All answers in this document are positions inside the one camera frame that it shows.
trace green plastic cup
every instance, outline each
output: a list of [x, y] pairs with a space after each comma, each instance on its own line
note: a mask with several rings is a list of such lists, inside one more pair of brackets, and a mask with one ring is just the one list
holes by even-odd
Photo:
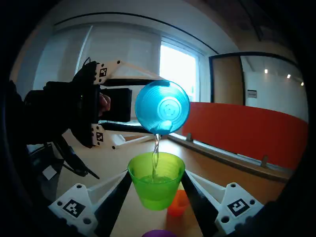
[[177, 156], [159, 152], [156, 176], [152, 179], [152, 152], [134, 157], [128, 164], [136, 192], [144, 207], [160, 211], [171, 205], [185, 170]]

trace blue plastic cup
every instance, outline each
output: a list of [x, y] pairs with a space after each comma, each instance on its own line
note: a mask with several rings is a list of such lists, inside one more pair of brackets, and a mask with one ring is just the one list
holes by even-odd
[[190, 101], [186, 92], [167, 80], [153, 81], [138, 94], [135, 112], [140, 124], [153, 134], [177, 131], [186, 122]]

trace white wall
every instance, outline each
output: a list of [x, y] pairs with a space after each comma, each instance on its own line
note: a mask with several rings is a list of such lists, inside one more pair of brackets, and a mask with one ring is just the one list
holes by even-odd
[[[246, 105], [286, 113], [308, 122], [305, 87], [301, 82], [263, 72], [245, 72]], [[247, 98], [256, 90], [257, 98]]]

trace orange wall panel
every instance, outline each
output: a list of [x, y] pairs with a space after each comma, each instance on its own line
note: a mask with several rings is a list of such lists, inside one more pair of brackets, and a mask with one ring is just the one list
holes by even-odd
[[183, 135], [214, 147], [295, 169], [307, 144], [308, 124], [268, 109], [191, 102]]

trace black cable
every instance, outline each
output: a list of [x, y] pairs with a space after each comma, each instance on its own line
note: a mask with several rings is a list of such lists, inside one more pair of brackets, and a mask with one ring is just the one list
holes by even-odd
[[88, 59], [89, 59], [89, 63], [91, 62], [91, 58], [88, 57], [88, 58], [85, 60], [85, 62], [83, 63], [83, 66], [86, 65], [86, 62], [88, 61]]

